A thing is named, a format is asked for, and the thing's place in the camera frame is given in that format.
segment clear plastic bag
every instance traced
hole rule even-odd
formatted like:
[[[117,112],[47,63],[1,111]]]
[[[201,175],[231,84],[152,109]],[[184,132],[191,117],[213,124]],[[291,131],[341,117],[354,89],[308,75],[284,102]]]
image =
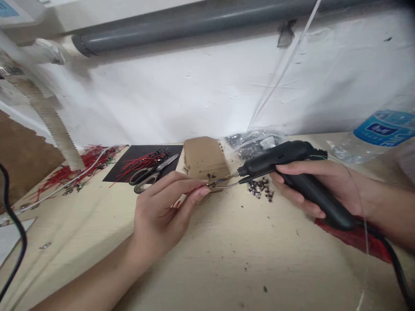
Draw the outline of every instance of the clear plastic bag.
[[[224,138],[225,157],[227,159],[238,157],[242,161],[247,161],[287,140],[288,138],[275,126],[254,127],[252,130]]]

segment red cloth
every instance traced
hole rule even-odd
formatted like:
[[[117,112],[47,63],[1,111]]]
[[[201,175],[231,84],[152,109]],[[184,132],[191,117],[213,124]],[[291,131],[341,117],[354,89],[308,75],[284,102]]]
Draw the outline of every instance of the red cloth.
[[[317,218],[314,223],[324,231],[342,240],[343,243],[345,243],[346,245],[353,246],[354,248],[357,248],[358,250],[366,253],[366,238],[364,228],[356,226],[356,229],[353,231],[335,230],[326,225],[323,222],[323,219],[319,218]],[[377,257],[386,263],[392,264],[390,255],[387,252],[385,246],[382,244],[382,242],[376,239],[375,237],[371,236],[370,234],[367,235],[367,239],[369,244],[369,255]]]

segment pile of red wires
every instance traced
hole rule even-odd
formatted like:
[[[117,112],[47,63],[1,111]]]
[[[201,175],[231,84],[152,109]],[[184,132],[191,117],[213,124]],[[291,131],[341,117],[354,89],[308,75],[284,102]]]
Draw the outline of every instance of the pile of red wires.
[[[124,165],[123,168],[121,169],[122,173],[120,175],[117,175],[117,177],[119,177],[119,178],[117,179],[116,182],[120,181],[124,176],[128,175],[128,173],[130,173],[132,171],[138,171],[142,168],[149,168],[149,167],[156,166],[159,162],[160,163],[162,162],[163,157],[165,157],[167,155],[167,153],[168,153],[167,150],[162,151],[161,149],[159,149],[155,152],[149,153],[148,155],[144,155],[139,159],[124,161],[127,164]]]
[[[101,145],[88,145],[85,148],[84,154],[81,155],[81,158],[85,164],[86,169],[90,168],[99,155],[102,153],[104,149],[107,147],[103,147]],[[84,185],[86,182],[88,182],[92,177],[97,175],[102,169],[107,167],[108,164],[111,164],[114,156],[123,150],[125,146],[113,146],[109,148],[99,159],[99,161],[94,165],[94,167],[89,171],[88,174],[85,174],[81,176],[79,179],[74,181],[74,184],[70,184],[69,187],[74,187],[76,185]],[[48,189],[51,189],[55,187],[55,189],[58,189],[64,184],[67,184],[72,179],[76,178],[78,175],[80,175],[83,172],[83,170],[78,171],[71,171],[68,165],[61,165],[61,168],[52,173],[52,175],[42,184],[39,186],[36,192],[28,195],[26,198],[30,198],[30,200],[35,199],[32,203],[35,203],[39,201],[40,194],[45,192]]]

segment white wall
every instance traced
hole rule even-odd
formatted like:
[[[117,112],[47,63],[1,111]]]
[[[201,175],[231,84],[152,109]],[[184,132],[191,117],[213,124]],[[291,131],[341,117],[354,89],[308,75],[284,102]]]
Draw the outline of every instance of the white wall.
[[[412,81],[414,20],[412,11],[392,7],[318,17],[254,125],[275,124],[287,135],[351,129]],[[303,25],[296,25],[294,42]],[[236,29],[40,70],[77,146],[220,137],[247,128],[285,64],[293,46],[277,48],[277,27]],[[30,108],[0,108],[45,134],[36,129],[41,122]]]

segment wooden desk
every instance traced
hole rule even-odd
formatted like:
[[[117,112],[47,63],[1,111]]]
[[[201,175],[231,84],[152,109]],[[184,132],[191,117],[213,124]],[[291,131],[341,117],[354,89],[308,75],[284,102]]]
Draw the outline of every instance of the wooden desk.
[[[336,142],[343,136],[334,133],[292,139],[329,149],[327,140]],[[177,170],[182,167],[183,153]],[[380,160],[352,167],[407,186],[404,176]],[[109,189],[110,183],[101,181],[106,172],[79,193],[59,193],[20,215],[22,220],[37,219],[28,231],[26,257],[1,310],[28,310],[131,234],[136,194],[128,184],[117,183]],[[39,249],[48,242],[52,243],[49,248]],[[1,284],[19,249],[20,245],[0,269]],[[409,281],[413,280],[413,258],[401,251],[398,255]],[[148,271],[115,309],[355,310],[366,263],[369,283],[362,310],[404,309],[391,266],[345,246],[278,193],[269,203],[240,185],[209,195],[179,245]]]

